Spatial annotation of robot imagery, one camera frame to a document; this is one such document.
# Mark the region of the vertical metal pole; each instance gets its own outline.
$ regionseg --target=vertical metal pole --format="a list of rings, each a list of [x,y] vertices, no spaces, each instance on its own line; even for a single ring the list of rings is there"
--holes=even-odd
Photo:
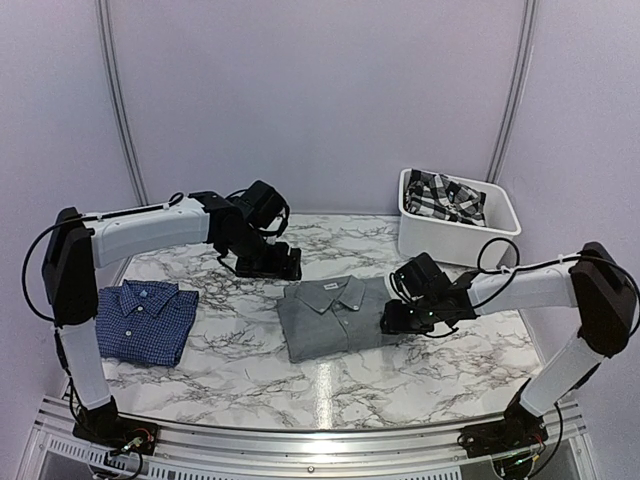
[[[513,68],[513,77],[511,78],[511,87],[486,177],[486,181],[489,183],[496,183],[502,172],[516,113],[522,100],[522,94],[524,93],[529,61],[533,51],[533,36],[538,13],[538,1],[539,0],[525,0],[524,2],[520,41],[518,43],[516,61]]]
[[[105,71],[107,73],[109,95],[111,97],[118,135],[122,144],[122,152],[127,164],[127,170],[129,171],[129,178],[138,204],[149,205],[149,198],[142,178],[140,165],[138,163],[131,129],[129,128],[129,121],[127,119],[127,112],[122,95],[122,87],[120,85],[109,1],[96,0],[96,10],[98,13],[98,31],[100,34],[100,43],[102,45],[102,56]]]

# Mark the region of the wire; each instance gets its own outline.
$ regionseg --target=wire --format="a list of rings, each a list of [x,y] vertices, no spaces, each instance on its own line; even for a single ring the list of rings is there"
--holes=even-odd
[[[235,197],[235,196],[237,196],[237,195],[239,195],[239,194],[241,194],[241,193],[244,193],[244,192],[246,192],[246,191],[247,191],[247,189],[246,189],[246,188],[241,188],[240,190],[236,190],[235,192],[230,193],[229,195],[227,195],[226,197],[224,197],[224,199],[225,199],[225,200],[231,200],[233,197]]]
[[[282,222],[280,222],[280,226],[278,227],[278,229],[274,231],[269,231],[269,230],[263,230],[261,228],[256,228],[256,230],[260,235],[262,235],[263,237],[279,237],[284,233],[284,231],[289,226],[289,216],[291,215],[291,208],[289,207],[288,204],[285,203],[283,209],[284,209],[284,216],[281,217]]]
[[[136,428],[135,430],[132,431],[133,432],[144,432],[147,434],[147,442],[152,442],[153,441],[153,435],[151,435],[151,432],[149,430],[147,430],[146,428]]]
[[[82,405],[82,401],[80,400],[80,396],[78,395],[78,391],[76,390],[76,387],[73,383],[73,378],[71,377],[71,375],[69,373],[67,373],[67,375],[69,375],[69,411],[71,412],[71,416],[73,417],[73,420],[76,422],[76,425],[78,425],[82,430],[84,430],[85,433],[91,435],[92,437],[97,437],[97,435],[92,432],[91,430],[89,430],[83,423],[83,421],[80,419],[80,417],[78,416],[78,413],[75,411],[75,409],[73,408],[73,399],[75,397],[76,401],[78,402],[78,405],[81,408],[85,408],[84,405]],[[123,438],[101,438],[101,440],[103,442],[109,442],[109,443],[121,443],[121,442],[125,442],[126,443],[126,439]]]
[[[538,440],[538,443],[540,444],[540,450],[538,450],[538,455],[542,455],[545,450],[547,449],[547,446],[545,445],[545,443],[542,441],[542,437],[540,435],[538,435],[537,433],[534,435],[535,439]]]
[[[558,406],[558,402],[554,403],[554,406],[556,407],[556,411],[558,412],[558,417],[560,418],[560,433],[558,435],[558,442],[556,443],[555,447],[553,447],[553,450],[551,451],[551,454],[545,460],[545,462],[540,466],[540,468],[538,470],[536,470],[534,473],[532,473],[531,475],[529,475],[530,479],[538,476],[540,474],[540,472],[542,470],[544,470],[544,468],[547,465],[549,465],[549,462],[551,462],[551,460],[556,455],[556,453],[558,453],[558,450],[560,449],[560,443],[562,443],[562,435],[564,433],[564,419],[562,418],[562,412],[560,411],[560,407]]]
[[[396,273],[391,272],[389,274],[389,284],[394,293],[405,303],[415,306],[415,302],[411,299],[408,293],[404,290],[404,284],[396,278]]]
[[[520,265],[520,249],[513,242],[513,240],[511,240],[509,238],[505,238],[505,237],[496,237],[496,238],[492,238],[487,243],[485,243],[482,246],[482,248],[480,249],[480,252],[478,253],[478,258],[476,260],[476,266],[477,266],[477,269],[478,269],[478,271],[480,273],[484,273],[486,275],[496,275],[496,274],[502,273],[501,270],[496,270],[496,271],[485,270],[484,268],[482,268],[482,265],[481,265],[482,264],[482,257],[484,256],[484,253],[487,251],[487,248],[490,245],[492,245],[492,244],[494,244],[496,242],[505,242],[505,243],[508,243],[509,245],[511,245],[513,247],[513,249],[515,250],[515,252],[516,252],[516,267],[518,267]],[[500,295],[502,292],[504,292],[509,285],[511,285],[511,282],[513,282],[515,280],[515,278],[516,278],[516,273],[517,273],[517,270],[513,270],[511,272],[511,275],[507,279],[507,281],[500,288],[498,288],[498,290],[493,292],[493,294],[489,295],[487,298],[482,300],[480,303],[478,303],[476,305],[472,305],[470,308],[472,310],[475,310],[476,308],[484,307],[491,300],[495,299],[498,295]]]
[[[229,270],[229,271],[230,271],[231,273],[233,273],[234,275],[237,275],[236,270],[235,270],[231,265],[229,265],[228,263],[226,263],[226,262],[223,260],[223,258],[224,258],[224,257],[223,257],[222,255],[220,255],[218,258],[216,258],[216,260],[218,260],[218,263],[219,263],[220,265],[222,265],[224,268],[226,268],[227,270]]]
[[[447,338],[450,337],[451,335],[453,335],[454,333],[456,333],[458,330],[460,330],[459,328],[451,328],[451,330],[449,330],[447,333],[443,333],[442,335],[430,335],[428,333],[423,333],[423,335],[427,338]]]
[[[496,242],[505,242],[508,243],[509,245],[511,245],[513,247],[513,249],[516,252],[516,266],[520,265],[520,249],[518,248],[518,246],[514,243],[513,240],[511,240],[510,238],[506,238],[506,237],[496,237],[496,238],[492,238],[491,240],[489,240],[487,243],[485,243],[482,248],[480,249],[480,252],[478,253],[478,258],[476,259],[476,267],[478,269],[478,271],[480,273],[486,273],[488,275],[491,275],[493,272],[490,272],[488,270],[485,270],[484,268],[482,268],[482,257],[484,256],[484,252],[487,251],[487,248],[489,248],[489,246],[493,245]]]
[[[87,467],[89,467],[89,471],[91,472],[91,475],[93,475],[93,478],[96,478],[98,480],[135,480],[140,476],[140,473],[142,473],[142,468],[144,467],[144,458],[142,457],[142,453],[140,453],[139,451],[132,450],[132,452],[138,454],[138,468],[134,473],[126,477],[123,477],[121,474],[113,474],[112,472],[109,472],[108,474],[103,472],[95,472],[93,468],[91,468],[91,465],[89,465],[89,463],[87,463]]]
[[[173,195],[171,195],[171,198],[169,199],[169,206],[173,207],[175,205],[177,205],[178,203],[180,203],[182,200],[184,199],[184,193],[182,192],[177,192],[174,193]],[[135,215],[137,213],[145,213],[145,212],[151,212],[151,211],[155,211],[155,210],[162,210],[164,208],[164,204],[158,204],[158,205],[151,205],[149,207],[141,207],[141,208],[133,208],[133,209],[129,209],[129,210],[121,210],[121,211],[117,211],[117,212],[111,212],[111,213],[107,213],[105,215],[102,215],[102,219],[108,220],[111,218],[118,218],[118,217],[123,217],[126,215]],[[55,319],[53,317],[50,317],[49,315],[45,315],[44,313],[42,313],[40,310],[38,310],[35,306],[35,304],[33,303],[33,301],[31,300],[31,296],[29,295],[29,290],[27,288],[27,271],[29,268],[29,262],[31,260],[31,256],[33,255],[34,250],[36,249],[36,247],[38,246],[38,244],[42,241],[42,239],[44,237],[46,237],[49,233],[53,232],[54,230],[57,230],[60,227],[66,226],[66,225],[71,225],[73,223],[77,223],[77,222],[92,222],[98,220],[98,217],[96,215],[91,215],[91,216],[82,216],[79,215],[78,217],[75,218],[70,218],[67,220],[64,220],[62,222],[59,223],[55,223],[51,226],[49,226],[48,228],[46,228],[45,230],[43,230],[40,235],[38,235],[36,237],[36,239],[31,243],[31,245],[29,246],[29,248],[27,249],[27,253],[24,257],[24,261],[22,262],[22,272],[21,272],[21,283],[22,283],[22,295],[24,296],[25,301],[27,302],[27,305],[29,306],[29,309],[34,313],[34,315],[36,315],[37,317],[46,320],[48,322],[54,322]]]

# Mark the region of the shirt collar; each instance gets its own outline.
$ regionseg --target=shirt collar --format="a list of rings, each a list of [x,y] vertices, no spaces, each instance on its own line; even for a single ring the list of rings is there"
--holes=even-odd
[[[324,284],[333,282],[341,284],[345,280],[347,284],[337,298],[331,296],[331,290],[322,288]],[[295,297],[318,313],[326,312],[334,301],[342,303],[349,310],[356,311],[362,306],[365,288],[366,285],[362,280],[349,276],[335,280],[324,280],[321,283],[303,282],[296,289]]]
[[[144,302],[145,311],[153,317],[157,317],[167,302],[178,293],[178,285],[175,283],[153,282],[153,287],[151,287],[150,283],[151,282],[135,282],[130,280],[122,282],[120,289],[120,308],[122,308],[122,313],[125,316],[142,306]],[[144,290],[145,284],[147,284],[147,289],[152,289],[156,292],[153,296],[140,296],[140,292]]]

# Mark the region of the white wall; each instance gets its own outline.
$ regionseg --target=white wall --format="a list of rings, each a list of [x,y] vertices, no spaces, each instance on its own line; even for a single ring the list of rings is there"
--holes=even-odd
[[[528,261],[603,243],[640,279],[640,3],[541,2],[535,52],[500,183]],[[547,356],[575,313],[529,312]],[[640,336],[580,392],[608,480],[640,471]]]
[[[151,198],[263,178],[294,211],[396,212],[406,166],[483,179],[523,4],[113,1]]]
[[[2,480],[14,478],[43,394],[58,393],[63,379],[49,325],[22,299],[24,253],[63,207],[134,204],[98,38],[93,2],[0,2]],[[42,249],[29,288],[49,312],[41,261]]]

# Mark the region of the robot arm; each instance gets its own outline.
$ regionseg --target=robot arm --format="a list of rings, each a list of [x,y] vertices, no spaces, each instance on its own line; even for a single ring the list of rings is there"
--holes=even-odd
[[[265,231],[283,211],[279,229]],[[42,275],[54,313],[58,356],[82,405],[74,435],[122,448],[136,429],[144,428],[152,437],[157,430],[154,424],[118,415],[95,334],[95,268],[174,245],[211,243],[220,253],[219,260],[229,251],[238,257],[232,269],[238,276],[297,280],[300,249],[268,241],[284,231],[288,212],[284,199],[261,181],[228,199],[197,192],[167,204],[122,212],[82,216],[75,208],[60,212]],[[144,453],[150,453],[153,442],[146,447]]]
[[[504,420],[462,430],[469,457],[534,445],[548,434],[542,416],[583,385],[605,358],[620,353],[632,332],[634,286],[598,243],[565,259],[489,273],[467,272],[454,282],[425,253],[391,275],[402,300],[387,303],[384,333],[429,335],[436,323],[452,330],[465,319],[504,310],[563,306],[580,312],[568,343],[511,400]]]

